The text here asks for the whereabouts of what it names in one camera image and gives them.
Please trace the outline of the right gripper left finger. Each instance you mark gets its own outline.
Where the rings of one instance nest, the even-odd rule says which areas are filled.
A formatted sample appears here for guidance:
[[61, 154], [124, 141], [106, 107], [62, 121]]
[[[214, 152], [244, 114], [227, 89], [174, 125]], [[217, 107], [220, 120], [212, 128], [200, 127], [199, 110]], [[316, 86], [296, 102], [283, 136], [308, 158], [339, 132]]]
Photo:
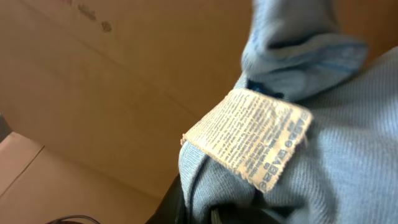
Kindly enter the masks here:
[[180, 174], [178, 174], [154, 214], [146, 224], [189, 224]]

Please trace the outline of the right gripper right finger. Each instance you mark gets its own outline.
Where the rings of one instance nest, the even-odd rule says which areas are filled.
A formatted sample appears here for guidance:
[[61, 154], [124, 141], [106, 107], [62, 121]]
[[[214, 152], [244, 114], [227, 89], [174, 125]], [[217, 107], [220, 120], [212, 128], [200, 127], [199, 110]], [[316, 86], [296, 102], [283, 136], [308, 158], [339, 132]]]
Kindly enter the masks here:
[[211, 224], [280, 224], [280, 222], [257, 208], [220, 205], [211, 211]]

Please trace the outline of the light blue t-shirt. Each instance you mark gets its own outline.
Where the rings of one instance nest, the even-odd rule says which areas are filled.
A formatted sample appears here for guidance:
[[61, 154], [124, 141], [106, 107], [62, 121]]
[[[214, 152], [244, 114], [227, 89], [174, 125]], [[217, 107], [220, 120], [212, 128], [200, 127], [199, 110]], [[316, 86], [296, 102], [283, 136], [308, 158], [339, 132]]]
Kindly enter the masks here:
[[397, 49], [362, 70], [366, 44], [331, 1], [255, 1], [242, 74], [185, 138], [189, 223], [220, 205], [282, 223], [397, 222]]

